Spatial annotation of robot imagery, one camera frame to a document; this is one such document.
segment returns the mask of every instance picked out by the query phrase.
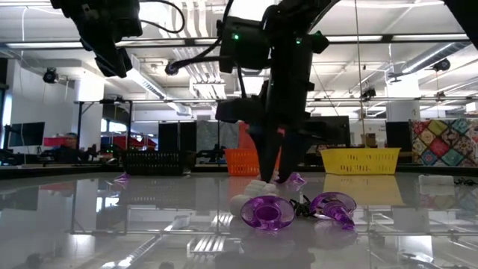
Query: purple plastic object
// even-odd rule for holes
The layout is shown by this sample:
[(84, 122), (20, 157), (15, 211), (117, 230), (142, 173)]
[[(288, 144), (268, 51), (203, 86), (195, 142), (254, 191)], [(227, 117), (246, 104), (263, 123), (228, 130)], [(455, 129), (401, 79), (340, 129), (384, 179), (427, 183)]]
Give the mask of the purple plastic object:
[(306, 183), (307, 182), (305, 182), (305, 180), (300, 177), (300, 174), (293, 172), (289, 176), (287, 181), (285, 181), (284, 185), (288, 190), (299, 191), (300, 188), (303, 185), (305, 185)]
[(127, 180), (129, 180), (129, 178), (130, 178), (130, 175), (128, 175), (126, 172), (124, 172), (123, 174), (116, 177), (114, 179), (114, 181), (127, 181)]
[(294, 208), (275, 196), (262, 196), (249, 200), (240, 210), (244, 222), (252, 228), (276, 231), (289, 226), (295, 218)]
[(356, 208), (357, 204), (352, 197), (339, 192), (319, 194), (310, 205), (310, 211), (316, 211), (340, 222), (343, 229), (354, 229), (352, 213)]
[(128, 186), (130, 175), (124, 172), (121, 176), (116, 177), (113, 179), (113, 183), (120, 185), (122, 188), (126, 189)]

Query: reflective table surface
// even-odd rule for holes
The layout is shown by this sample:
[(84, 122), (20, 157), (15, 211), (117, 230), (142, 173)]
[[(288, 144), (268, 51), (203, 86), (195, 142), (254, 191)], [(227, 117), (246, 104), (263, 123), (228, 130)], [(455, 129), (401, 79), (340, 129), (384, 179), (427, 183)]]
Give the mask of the reflective table surface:
[(305, 185), (279, 196), (349, 194), (356, 229), (298, 217), (262, 232), (229, 212), (255, 178), (117, 176), (0, 181), (0, 268), (478, 268), (475, 186), (304, 173)]

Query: black basket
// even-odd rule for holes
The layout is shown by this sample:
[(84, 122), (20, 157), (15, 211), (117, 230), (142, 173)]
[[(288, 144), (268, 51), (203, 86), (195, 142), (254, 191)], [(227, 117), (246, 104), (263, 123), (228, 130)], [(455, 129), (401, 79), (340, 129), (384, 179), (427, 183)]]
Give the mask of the black basket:
[(125, 172), (136, 176), (180, 176), (184, 169), (183, 152), (123, 153)]

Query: ceiling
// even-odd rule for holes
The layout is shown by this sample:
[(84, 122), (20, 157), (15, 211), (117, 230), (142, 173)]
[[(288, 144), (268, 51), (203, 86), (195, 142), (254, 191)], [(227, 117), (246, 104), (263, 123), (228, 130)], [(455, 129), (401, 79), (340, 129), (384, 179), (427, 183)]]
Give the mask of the ceiling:
[[(39, 3), (48, 4), (44, 0), (36, 0)], [(59, 10), (53, 10), (50, 7), (30, 7), (25, 10), (24, 7), (2, 7), (1, 3), (13, 2), (12, 0), (0, 0), (0, 42), (11, 41), (50, 41), (50, 40), (77, 40), (79, 38), (75, 25), (70, 19), (63, 17)], [(271, 0), (262, 0), (264, 4), (272, 4)], [(358, 33), (359, 34), (426, 34), (426, 33), (462, 33), (463, 30), (454, 19), (451, 12), (442, 4), (434, 4), (434, 0), (414, 0), (414, 1), (393, 1), (393, 0), (357, 0), (358, 7)], [(213, 37), (216, 34), (215, 22), (222, 17), (224, 0), (209, 1), (175, 1), (176, 4), (182, 3), (183, 12), (187, 18), (187, 27), (179, 37)], [(171, 13), (164, 9), (159, 3), (149, 3), (156, 5), (148, 10), (156, 10), (159, 22), (174, 22), (176, 12)], [(314, 28), (320, 30), (325, 35), (356, 35), (357, 19), (356, 9), (353, 6), (354, 1), (343, 0), (334, 6)], [(262, 11), (258, 8), (258, 1), (236, 0), (233, 4), (232, 13), (239, 16), (257, 16)], [(166, 38), (152, 26), (146, 26), (141, 38)], [(403, 63), (415, 58), (420, 53), (436, 45), (435, 43), (395, 43), (388, 44), (361, 44), (357, 45), (331, 45), (321, 55), (315, 55), (313, 59), (313, 68), (310, 80), (315, 84), (315, 89), (310, 92), (308, 97), (326, 97), (326, 93), (331, 98), (349, 97), (352, 93), (359, 96), (356, 89), (350, 93), (359, 82), (360, 78), (367, 78), (375, 73), (375, 70), (383, 68), (384, 64), (393, 62), (394, 64)], [(190, 80), (193, 76), (186, 69), (182, 69), (178, 75), (167, 76), (164, 73), (164, 66), (167, 61), (177, 60), (185, 55), (194, 56), (202, 51), (203, 48), (188, 49), (129, 49), (128, 53), (136, 56), (140, 62), (140, 71), (152, 83), (160, 85), (167, 93), (168, 97), (176, 99), (205, 99), (231, 97), (238, 92), (236, 75), (219, 74), (217, 65), (202, 66), (207, 73), (206, 79), (209, 81), (220, 82), (216, 92), (211, 87), (203, 87), (206, 90), (196, 91), (196, 95), (190, 90)], [(0, 50), (6, 55), (16, 57), (18, 51), (10, 52)], [(94, 54), (86, 52), (83, 49), (76, 50), (42, 50), (26, 51), (25, 59), (30, 61), (42, 61), (48, 59), (79, 59), (85, 64), (96, 68)], [(469, 46), (460, 52), (448, 57), (451, 62), (451, 69), (443, 74), (438, 74), (438, 83), (434, 71), (420, 71), (420, 91), (422, 95), (433, 96), (437, 89), (453, 86), (463, 83), (469, 79), (475, 78), (478, 63), (468, 64), (478, 58), (477, 50)], [(259, 82), (250, 81), (248, 93), (258, 91)], [(106, 83), (106, 94), (120, 94), (130, 99), (152, 99), (154, 96), (147, 93), (137, 83), (128, 78), (108, 78)], [(385, 79), (377, 81), (375, 87), (377, 96), (385, 95)], [(451, 96), (470, 96), (477, 92), (476, 84), (463, 87), (460, 90), (451, 93)], [(357, 103), (341, 104), (339, 113), (353, 111), (359, 106)], [(329, 106), (326, 103), (309, 103), (310, 106)], [(461, 102), (443, 105), (443, 109), (456, 109), (464, 105)], [(142, 105), (138, 109), (142, 110), (163, 110), (172, 109), (166, 105)]]

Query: computer screen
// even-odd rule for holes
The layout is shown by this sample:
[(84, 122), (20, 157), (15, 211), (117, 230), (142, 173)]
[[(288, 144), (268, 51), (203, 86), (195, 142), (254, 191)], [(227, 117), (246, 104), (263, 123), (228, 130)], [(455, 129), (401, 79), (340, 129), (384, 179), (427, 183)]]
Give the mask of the computer screen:
[(12, 124), (11, 128), (10, 143), (8, 146), (43, 145), (45, 123), (17, 123)]

